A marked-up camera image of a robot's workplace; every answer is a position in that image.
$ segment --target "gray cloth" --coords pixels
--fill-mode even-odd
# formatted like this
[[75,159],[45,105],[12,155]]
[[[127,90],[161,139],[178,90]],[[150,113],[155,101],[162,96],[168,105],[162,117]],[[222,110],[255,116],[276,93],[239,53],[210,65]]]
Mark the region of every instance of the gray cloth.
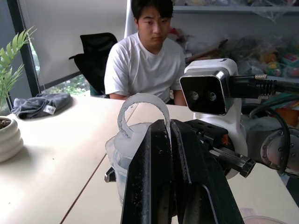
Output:
[[11,112],[20,119],[39,118],[49,115],[49,113],[43,111],[46,105],[53,106],[56,108],[55,111],[58,111],[69,102],[71,102],[71,96],[68,93],[41,93],[29,99],[16,98]]

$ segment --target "black office chair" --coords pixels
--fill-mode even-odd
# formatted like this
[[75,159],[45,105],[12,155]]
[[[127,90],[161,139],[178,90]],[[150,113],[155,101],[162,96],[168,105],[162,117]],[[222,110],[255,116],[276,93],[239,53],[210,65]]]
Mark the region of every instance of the black office chair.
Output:
[[111,33],[90,34],[80,36],[83,54],[70,57],[90,84],[92,96],[107,98],[105,95],[104,77],[109,52],[117,43]]

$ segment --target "white label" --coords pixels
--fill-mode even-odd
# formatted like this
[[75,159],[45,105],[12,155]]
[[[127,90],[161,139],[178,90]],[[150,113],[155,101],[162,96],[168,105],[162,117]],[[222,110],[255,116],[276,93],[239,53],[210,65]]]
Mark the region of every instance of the white label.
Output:
[[49,114],[53,115],[54,112],[55,112],[55,110],[56,110],[56,107],[53,107],[53,106],[50,106],[50,105],[46,105],[43,111],[46,112],[46,113],[49,113]]

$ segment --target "black cable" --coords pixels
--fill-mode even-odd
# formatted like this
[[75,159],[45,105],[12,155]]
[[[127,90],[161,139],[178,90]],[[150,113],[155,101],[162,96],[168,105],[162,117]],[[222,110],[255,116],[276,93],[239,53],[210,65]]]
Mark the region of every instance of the black cable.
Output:
[[299,96],[292,95],[292,96],[288,96],[288,97],[284,97],[284,98],[281,98],[281,99],[274,100],[274,101],[272,101],[270,103],[267,103],[267,104],[259,105],[257,108],[253,109],[250,112],[249,117],[251,119],[253,119],[254,115],[256,113],[260,112],[260,111],[265,111],[265,110],[267,110],[268,108],[270,108],[272,106],[276,106],[276,105],[287,103],[287,102],[294,101],[294,100],[299,100]]
[[[244,104],[242,107],[256,107],[256,109],[258,109],[258,108],[261,107],[261,105],[260,104]],[[275,118],[279,121],[279,123],[280,123],[280,125],[281,125],[281,127],[283,129],[283,134],[284,134],[284,139],[285,139],[284,150],[283,150],[284,155],[283,155],[283,158],[282,158],[282,160],[280,162],[279,169],[278,169],[278,174],[281,175],[281,174],[283,174],[285,172],[286,166],[287,166],[288,161],[289,161],[290,149],[291,149],[291,134],[290,134],[290,130],[289,130],[289,127],[288,127],[287,123],[285,122],[285,120],[275,110],[273,110],[270,107],[269,108],[263,108],[263,110],[266,111],[266,112],[268,112],[269,114],[274,115]]]

